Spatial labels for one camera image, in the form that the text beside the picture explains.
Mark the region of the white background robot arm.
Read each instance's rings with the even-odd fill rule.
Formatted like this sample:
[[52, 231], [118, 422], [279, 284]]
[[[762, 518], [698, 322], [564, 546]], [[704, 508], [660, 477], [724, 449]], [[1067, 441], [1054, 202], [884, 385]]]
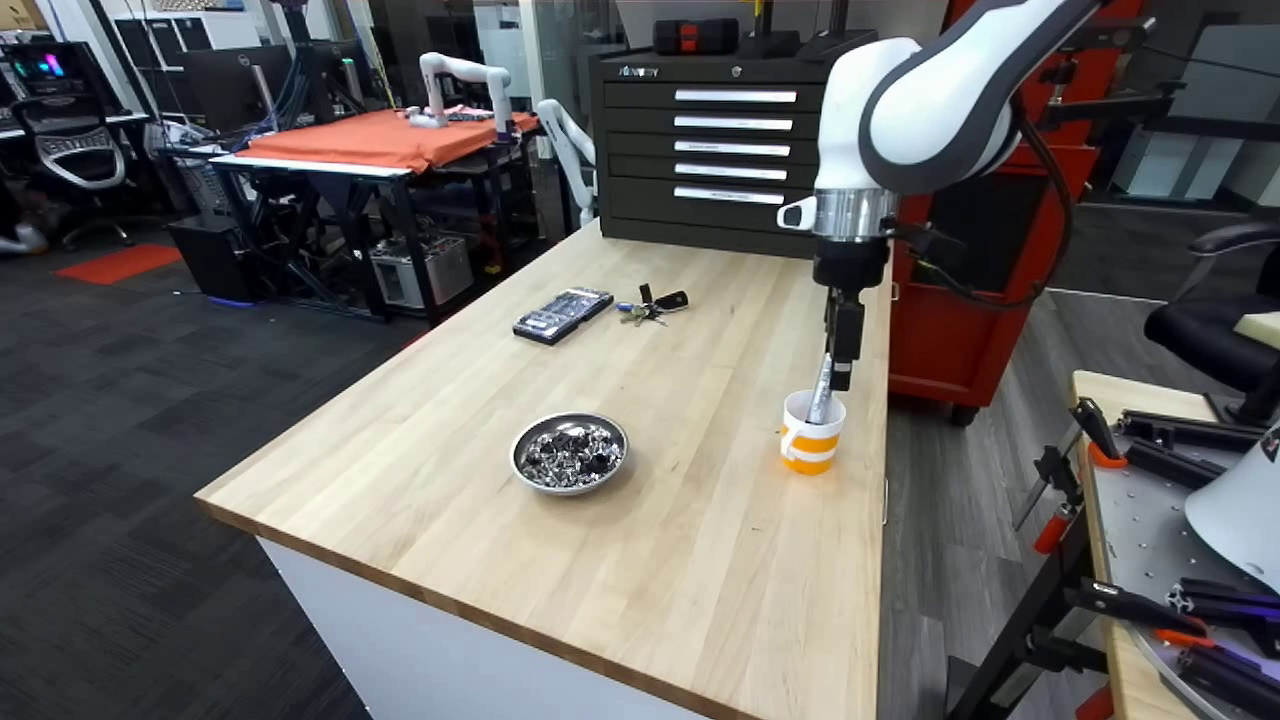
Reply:
[[[487, 118], [495, 132], [512, 132], [512, 97], [507, 97], [507, 66], [502, 63], [480, 63], [450, 53], [420, 53], [416, 60], [420, 78], [425, 78], [425, 103], [407, 106], [407, 122], [416, 126], [450, 126], [457, 118]], [[465, 89], [485, 89], [487, 106], [469, 106], [469, 103], [450, 103], [444, 84], [465, 84]]]

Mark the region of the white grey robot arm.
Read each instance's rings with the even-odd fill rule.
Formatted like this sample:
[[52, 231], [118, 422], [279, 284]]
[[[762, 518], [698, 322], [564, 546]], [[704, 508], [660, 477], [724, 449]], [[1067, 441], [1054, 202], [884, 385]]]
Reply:
[[820, 246], [816, 278], [827, 289], [820, 395], [854, 385], [862, 290], [884, 277], [894, 198], [954, 186], [1003, 161], [1022, 84], [1101, 3], [976, 0], [931, 38], [869, 38], [827, 66], [811, 191], [778, 206], [784, 231], [811, 231]]

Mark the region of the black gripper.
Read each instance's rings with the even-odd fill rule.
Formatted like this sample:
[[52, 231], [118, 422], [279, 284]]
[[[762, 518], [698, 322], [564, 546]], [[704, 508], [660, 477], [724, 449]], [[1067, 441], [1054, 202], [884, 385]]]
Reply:
[[827, 289], [827, 385], [833, 391], [850, 391], [862, 362], [862, 322], [863, 302], [862, 290], [884, 278], [889, 238], [871, 234], [869, 245], [824, 245], [811, 267], [811, 278]]

